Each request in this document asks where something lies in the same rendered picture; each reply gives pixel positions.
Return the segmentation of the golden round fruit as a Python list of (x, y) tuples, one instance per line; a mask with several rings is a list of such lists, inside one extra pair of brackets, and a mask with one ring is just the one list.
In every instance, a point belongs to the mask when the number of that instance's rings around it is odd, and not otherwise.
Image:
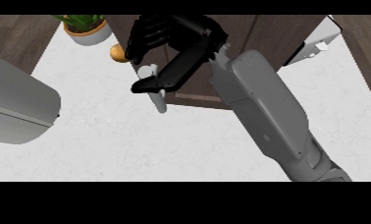
[(124, 50), (121, 44), (115, 44), (111, 47), (111, 57), (119, 63), (127, 63), (128, 62), (128, 59), (125, 57), (125, 50)]

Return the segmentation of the white water bottle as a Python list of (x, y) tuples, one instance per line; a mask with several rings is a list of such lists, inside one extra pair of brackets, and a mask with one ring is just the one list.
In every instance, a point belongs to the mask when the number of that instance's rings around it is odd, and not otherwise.
[[(158, 72), (158, 66), (155, 64), (144, 65), (138, 68), (138, 78), (144, 79), (147, 77), (155, 77), (156, 72)], [(162, 89), (158, 93), (150, 92), (147, 95), (153, 102), (158, 112), (164, 114), (166, 112), (165, 90)]]

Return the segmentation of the pale grey cabinet door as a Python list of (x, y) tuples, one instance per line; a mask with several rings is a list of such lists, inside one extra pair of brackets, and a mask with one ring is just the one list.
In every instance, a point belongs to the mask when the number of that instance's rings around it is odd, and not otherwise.
[(314, 58), (321, 52), (327, 51), (328, 44), (340, 34), (342, 27), (333, 17), (327, 16), (289, 58), (286, 66)]

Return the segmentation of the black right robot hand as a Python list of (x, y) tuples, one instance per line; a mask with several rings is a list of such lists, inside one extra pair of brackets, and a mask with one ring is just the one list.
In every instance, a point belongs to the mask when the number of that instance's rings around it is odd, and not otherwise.
[(156, 76), (133, 84), (133, 93), (177, 91), (200, 66), (215, 59), (227, 40), (221, 25), (205, 15), (140, 15), (128, 39), (127, 59), (138, 65), (147, 51), (164, 44), (178, 54)]

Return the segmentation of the dark brown wooden cabinet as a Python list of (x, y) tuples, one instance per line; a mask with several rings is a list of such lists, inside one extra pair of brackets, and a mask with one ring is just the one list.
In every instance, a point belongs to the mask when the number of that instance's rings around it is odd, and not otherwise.
[[(221, 25), (228, 40), (219, 51), (233, 59), (244, 51), (258, 51), (274, 71), (286, 65), (306, 37), (324, 20), (323, 15), (205, 15)], [(128, 39), (140, 15), (111, 15), (108, 17), (115, 36), (127, 51)], [(158, 72), (174, 59), (178, 51), (166, 44), (150, 49), (134, 68), (155, 64)], [(165, 92), (165, 103), (206, 108), (231, 108), (224, 102), (211, 84), (212, 65), (209, 60), (199, 68), (177, 91)]]

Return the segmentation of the green plant in white pot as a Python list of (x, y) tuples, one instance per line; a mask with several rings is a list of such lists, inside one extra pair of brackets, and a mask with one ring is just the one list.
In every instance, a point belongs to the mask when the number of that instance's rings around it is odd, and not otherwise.
[(63, 30), (78, 45), (93, 46), (112, 34), (103, 15), (53, 15), (62, 22)]

